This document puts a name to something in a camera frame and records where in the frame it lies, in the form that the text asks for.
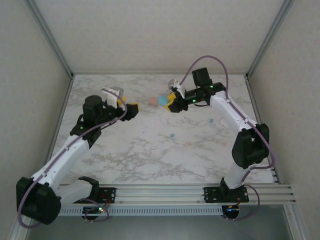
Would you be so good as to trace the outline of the small controller circuit board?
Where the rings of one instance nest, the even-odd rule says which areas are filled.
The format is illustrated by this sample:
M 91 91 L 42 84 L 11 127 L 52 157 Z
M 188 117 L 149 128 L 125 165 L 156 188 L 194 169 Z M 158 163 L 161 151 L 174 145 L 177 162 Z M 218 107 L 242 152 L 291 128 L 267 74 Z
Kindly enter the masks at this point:
M 105 212 L 105 209 L 100 207 L 100 206 L 85 206 L 82 209 L 82 214 L 96 214 L 96 215 L 100 215 L 103 214 Z
M 222 211 L 226 215 L 227 213 L 239 213 L 239 205 L 223 205 Z

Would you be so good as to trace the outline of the aluminium table side rail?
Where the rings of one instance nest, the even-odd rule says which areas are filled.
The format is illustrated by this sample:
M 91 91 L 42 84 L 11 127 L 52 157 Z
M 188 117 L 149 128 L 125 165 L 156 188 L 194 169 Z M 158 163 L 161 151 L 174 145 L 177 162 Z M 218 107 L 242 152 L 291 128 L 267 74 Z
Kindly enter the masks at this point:
M 69 120 L 69 118 L 73 118 L 73 114 L 71 113 L 73 104 L 73 96 L 75 90 L 75 76 L 70 80 L 70 83 L 67 87 L 66 94 L 63 99 L 62 108 L 59 113 L 57 126 L 54 130 L 52 143 L 50 145 L 50 149 L 47 155 L 47 160 L 49 157 L 53 157 L 58 150 L 64 145 L 65 141 L 69 136 L 69 131 L 71 130 L 71 123 L 73 120 Z
M 244 81 L 245 81 L 246 88 L 247 88 L 247 91 L 248 91 L 248 94 L 249 94 L 249 97 L 250 97 L 250 101 L 251 101 L 251 104 L 252 104 L 252 108 L 253 108 L 253 111 L 254 111 L 254 115 L 255 115 L 256 121 L 259 124 L 262 124 L 263 121 L 262 121 L 261 114 L 260 114 L 260 111 L 259 111 L 259 108 L 258 108 L 258 105 L 257 105 L 255 94 L 253 92 L 253 88 L 251 86 L 250 79 L 246 75 L 244 75 Z M 269 169 L 271 170 L 271 173 L 272 173 L 273 182 L 276 183 L 276 184 L 281 184 L 281 182 L 279 180 L 279 177 L 278 177 L 278 173 L 277 173 L 276 167 L 275 167 L 276 154 L 275 154 L 274 150 L 271 148 L 270 144 L 269 144 L 268 149 L 269 149 L 269 156 L 267 157 L 267 159 L 268 159 L 268 164 L 271 165 L 271 167 Z

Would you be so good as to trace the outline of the aluminium frame corner post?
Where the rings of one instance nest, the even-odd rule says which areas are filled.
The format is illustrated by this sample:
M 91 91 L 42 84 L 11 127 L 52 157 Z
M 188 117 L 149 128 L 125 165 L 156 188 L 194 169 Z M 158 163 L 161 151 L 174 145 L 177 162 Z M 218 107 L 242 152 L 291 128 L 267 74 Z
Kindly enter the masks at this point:
M 46 23 L 45 18 L 43 17 L 37 3 L 35 0 L 23 0 L 25 5 L 27 6 L 29 12 L 31 13 L 32 17 L 34 18 L 36 24 L 38 25 L 40 31 L 42 32 L 46 42 L 48 43 L 49 47 L 53 51 L 55 57 L 57 58 L 58 62 L 62 66 L 63 70 L 67 74 L 70 80 L 74 79 L 74 73 L 72 72 L 69 64 L 67 63 L 60 47 L 57 44 L 48 24 Z
M 291 7 L 293 6 L 295 0 L 283 0 L 277 14 L 275 15 L 265 37 L 259 46 L 257 53 L 255 54 L 247 72 L 245 73 L 246 79 L 249 81 L 253 76 L 255 71 L 258 69 L 261 61 L 263 60 L 265 54 L 267 53 L 271 43 L 273 42 L 275 36 L 277 35 L 281 25 L 286 19 Z

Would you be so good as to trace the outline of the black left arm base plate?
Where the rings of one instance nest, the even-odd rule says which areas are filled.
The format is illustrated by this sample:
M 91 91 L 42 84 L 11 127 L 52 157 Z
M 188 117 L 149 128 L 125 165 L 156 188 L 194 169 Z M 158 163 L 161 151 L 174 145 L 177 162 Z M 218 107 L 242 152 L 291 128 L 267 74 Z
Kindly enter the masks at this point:
M 100 187 L 96 201 L 99 204 L 114 204 L 116 192 L 115 187 Z

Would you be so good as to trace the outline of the aluminium mounting rail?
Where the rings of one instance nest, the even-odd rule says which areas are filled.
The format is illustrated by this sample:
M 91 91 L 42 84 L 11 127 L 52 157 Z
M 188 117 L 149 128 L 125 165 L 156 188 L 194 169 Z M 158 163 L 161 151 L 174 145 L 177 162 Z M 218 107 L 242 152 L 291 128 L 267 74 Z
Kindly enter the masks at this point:
M 102 188 L 116 188 L 114 205 L 204 205 L 204 188 L 218 184 L 102 184 Z M 258 183 L 247 187 L 249 202 L 258 202 L 258 192 L 263 205 L 295 204 L 296 199 L 289 184 Z

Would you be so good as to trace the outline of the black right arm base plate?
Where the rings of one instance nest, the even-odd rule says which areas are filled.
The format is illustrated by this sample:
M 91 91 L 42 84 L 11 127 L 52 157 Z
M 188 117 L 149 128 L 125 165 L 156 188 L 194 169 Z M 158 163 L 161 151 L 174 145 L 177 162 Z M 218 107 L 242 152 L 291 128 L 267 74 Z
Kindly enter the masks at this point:
M 206 203 L 248 203 L 249 196 L 244 186 L 236 189 L 229 189 L 224 186 L 204 187 L 204 201 Z

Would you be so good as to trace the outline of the aluminium frame leg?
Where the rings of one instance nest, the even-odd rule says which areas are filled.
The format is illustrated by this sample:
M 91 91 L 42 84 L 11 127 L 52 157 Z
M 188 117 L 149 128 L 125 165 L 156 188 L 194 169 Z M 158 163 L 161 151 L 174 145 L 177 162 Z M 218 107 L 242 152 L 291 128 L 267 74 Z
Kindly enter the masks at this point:
M 26 240 L 28 236 L 29 229 L 22 227 L 16 220 L 12 231 L 9 235 L 8 240 Z
M 285 216 L 293 240 L 309 240 L 302 216 L 295 204 L 283 205 Z

